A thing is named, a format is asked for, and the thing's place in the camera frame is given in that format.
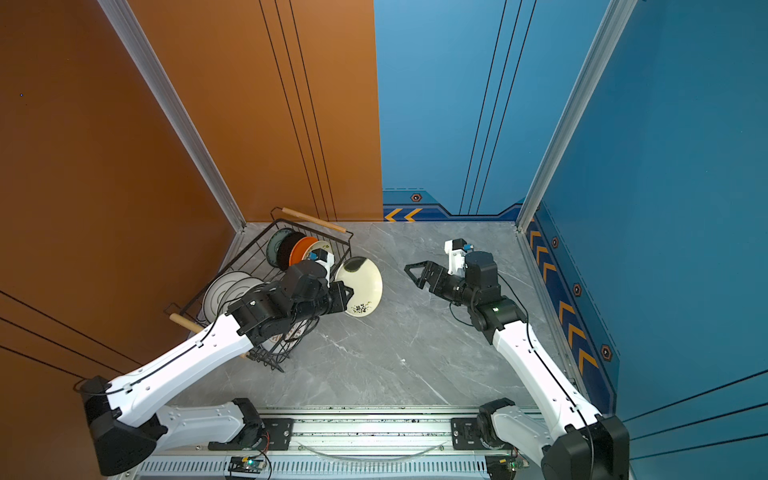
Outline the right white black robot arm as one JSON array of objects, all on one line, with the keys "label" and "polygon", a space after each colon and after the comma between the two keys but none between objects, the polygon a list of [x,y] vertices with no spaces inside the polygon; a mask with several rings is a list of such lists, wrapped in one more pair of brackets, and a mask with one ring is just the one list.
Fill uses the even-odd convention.
[{"label": "right white black robot arm", "polygon": [[472,251],[463,266],[433,261],[405,266],[418,288],[467,309],[472,326],[510,364],[543,418],[536,422],[512,401],[483,405],[478,415],[488,445],[508,444],[538,465],[547,479],[627,479],[629,432],[605,416],[567,379],[532,330],[528,313],[502,292],[506,282],[492,254]]}]

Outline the black wire dish rack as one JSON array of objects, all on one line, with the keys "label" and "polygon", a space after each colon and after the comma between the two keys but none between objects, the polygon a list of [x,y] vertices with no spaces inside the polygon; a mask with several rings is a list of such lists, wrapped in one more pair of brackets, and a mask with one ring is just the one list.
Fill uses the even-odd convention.
[{"label": "black wire dish rack", "polygon": [[334,280],[352,257],[353,233],[288,208],[221,268],[170,319],[197,333],[222,314],[244,308],[244,333],[253,346],[243,357],[280,370],[323,315],[342,312],[353,289]]}]

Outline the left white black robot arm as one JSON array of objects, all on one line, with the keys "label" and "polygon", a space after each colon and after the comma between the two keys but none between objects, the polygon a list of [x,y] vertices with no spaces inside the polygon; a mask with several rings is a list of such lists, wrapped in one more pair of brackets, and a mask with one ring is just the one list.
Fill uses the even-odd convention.
[{"label": "left white black robot arm", "polygon": [[96,376],[80,393],[99,470],[115,476],[153,453],[205,444],[215,450],[257,447],[266,427],[254,405],[236,398],[221,405],[174,409],[168,401],[229,360],[304,320],[346,310],[354,294],[330,281],[326,267],[304,260],[230,303],[209,326],[125,375]]}]

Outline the cream plate with black flowers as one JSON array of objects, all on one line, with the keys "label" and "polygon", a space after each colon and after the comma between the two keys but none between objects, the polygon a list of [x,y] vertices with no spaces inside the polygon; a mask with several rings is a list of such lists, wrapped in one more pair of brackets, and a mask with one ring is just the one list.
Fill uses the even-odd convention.
[{"label": "cream plate with black flowers", "polygon": [[346,313],[352,317],[370,315],[380,304],[383,295],[381,272],[367,257],[354,256],[337,270],[335,280],[353,290]]}]

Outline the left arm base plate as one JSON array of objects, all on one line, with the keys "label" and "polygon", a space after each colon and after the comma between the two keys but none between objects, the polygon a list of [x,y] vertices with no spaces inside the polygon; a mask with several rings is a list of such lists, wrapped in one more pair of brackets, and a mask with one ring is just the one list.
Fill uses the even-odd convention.
[{"label": "left arm base plate", "polygon": [[246,423],[229,442],[209,442],[210,451],[287,451],[293,434],[292,418],[267,418]]}]

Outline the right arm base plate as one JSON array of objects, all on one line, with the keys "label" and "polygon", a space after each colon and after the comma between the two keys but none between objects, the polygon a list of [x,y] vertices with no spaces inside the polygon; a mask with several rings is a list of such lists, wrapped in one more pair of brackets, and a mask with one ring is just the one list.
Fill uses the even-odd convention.
[{"label": "right arm base plate", "polygon": [[496,435],[487,415],[454,417],[450,420],[450,426],[454,450],[517,450]]}]

